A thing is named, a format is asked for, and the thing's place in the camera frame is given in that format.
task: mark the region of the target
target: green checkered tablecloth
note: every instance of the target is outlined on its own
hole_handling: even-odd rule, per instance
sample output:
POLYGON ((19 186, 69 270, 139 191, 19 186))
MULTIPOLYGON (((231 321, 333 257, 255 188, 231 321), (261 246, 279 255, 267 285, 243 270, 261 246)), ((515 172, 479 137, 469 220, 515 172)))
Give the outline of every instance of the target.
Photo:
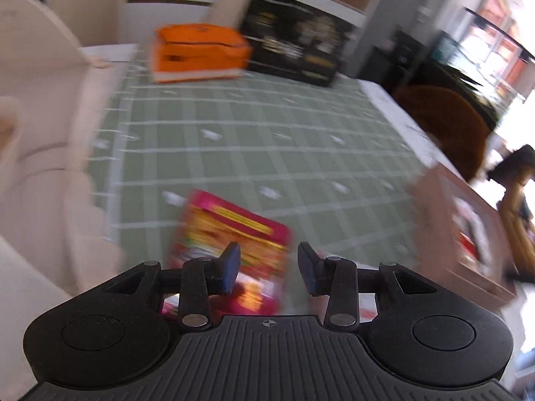
POLYGON ((193 188, 291 228, 285 312, 306 311, 300 241, 362 264, 413 265, 407 185, 423 166, 358 81, 325 89, 247 72, 155 85, 139 57, 110 100, 88 166, 125 269, 165 265, 193 188))

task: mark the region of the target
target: white chair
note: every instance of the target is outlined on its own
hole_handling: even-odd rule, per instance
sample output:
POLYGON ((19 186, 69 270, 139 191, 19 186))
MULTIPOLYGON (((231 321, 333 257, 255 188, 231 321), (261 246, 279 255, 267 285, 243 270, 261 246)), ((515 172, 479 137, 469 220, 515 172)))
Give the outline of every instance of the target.
POLYGON ((22 133, 22 105, 15 98, 0 98, 0 198, 14 185, 22 133))
POLYGON ((116 275, 120 263, 117 246, 100 243, 104 212, 91 205, 90 185, 76 178, 114 68, 90 65, 73 33, 41 2, 0 5, 0 96, 17 98, 24 112, 13 185, 0 199, 0 235, 76 294, 116 275))
POLYGON ((49 7, 82 46, 119 43, 123 0, 51 0, 49 7))
POLYGON ((214 0, 202 22, 239 30, 250 2, 251 0, 214 0))
POLYGON ((0 237, 0 398, 15 401, 35 378, 22 351, 28 325, 70 296, 37 272, 0 237))

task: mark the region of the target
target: pink box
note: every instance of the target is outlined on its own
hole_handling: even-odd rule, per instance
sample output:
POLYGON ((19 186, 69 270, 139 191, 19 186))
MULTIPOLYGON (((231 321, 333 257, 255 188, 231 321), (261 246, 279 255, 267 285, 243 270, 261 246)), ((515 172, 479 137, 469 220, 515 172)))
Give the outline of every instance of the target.
POLYGON ((442 164, 413 186, 415 196, 418 273, 460 296, 494 312, 516 297, 515 286, 503 272, 513 257, 498 212, 469 185, 442 164), (469 203, 481 218, 493 258, 493 275, 485 277, 460 262, 461 245, 453 215, 455 198, 469 203))

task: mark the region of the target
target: brown chair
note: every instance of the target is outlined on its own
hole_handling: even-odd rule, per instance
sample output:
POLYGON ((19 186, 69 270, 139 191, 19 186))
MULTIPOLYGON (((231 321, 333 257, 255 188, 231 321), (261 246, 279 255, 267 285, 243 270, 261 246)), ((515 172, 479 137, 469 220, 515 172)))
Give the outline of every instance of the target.
POLYGON ((485 121, 460 95, 450 89, 412 85, 399 89, 394 99, 453 163, 462 177, 475 177, 483 163, 485 121))

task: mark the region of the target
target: person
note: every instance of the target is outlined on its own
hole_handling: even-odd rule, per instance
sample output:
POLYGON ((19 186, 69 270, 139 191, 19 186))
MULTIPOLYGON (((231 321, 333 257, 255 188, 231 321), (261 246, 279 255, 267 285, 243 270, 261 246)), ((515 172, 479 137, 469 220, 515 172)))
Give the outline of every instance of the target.
POLYGON ((535 151, 530 145, 524 145, 510 153, 487 174, 487 179, 496 181, 506 190, 497 209, 516 268, 532 274, 535 274, 535 228, 531 222, 533 214, 526 202, 524 187, 534 176, 535 151))

